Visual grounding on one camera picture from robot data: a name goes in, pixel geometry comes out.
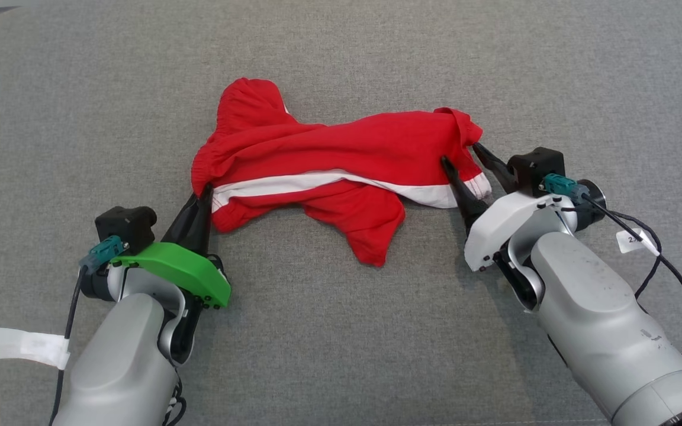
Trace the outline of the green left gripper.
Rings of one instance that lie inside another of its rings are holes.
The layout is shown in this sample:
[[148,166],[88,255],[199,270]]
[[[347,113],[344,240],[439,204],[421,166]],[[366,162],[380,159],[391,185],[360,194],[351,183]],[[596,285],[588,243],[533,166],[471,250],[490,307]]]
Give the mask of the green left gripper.
[[231,286],[208,255],[211,232],[212,186],[192,194],[173,220],[163,243],[140,254],[122,254],[110,262],[110,296],[120,301],[141,293],[165,308],[179,310],[184,291],[210,307],[227,307]]

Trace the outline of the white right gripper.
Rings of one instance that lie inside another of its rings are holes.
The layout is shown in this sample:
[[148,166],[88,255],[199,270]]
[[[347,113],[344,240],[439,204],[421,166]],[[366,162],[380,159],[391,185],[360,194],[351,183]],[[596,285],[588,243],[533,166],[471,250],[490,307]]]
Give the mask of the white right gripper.
[[493,263],[494,253],[500,251],[500,247],[533,216],[550,214],[552,221],[560,223],[563,232],[574,234],[578,230],[580,220],[576,211],[563,211],[563,208],[574,207],[569,197],[550,194],[534,198],[515,192],[517,181],[506,162],[501,161],[481,143],[475,143],[472,150],[482,166],[495,176],[503,191],[508,194],[489,207],[461,181],[454,164],[446,156],[441,157],[443,171],[465,226],[467,240],[464,259],[473,272],[489,267]]

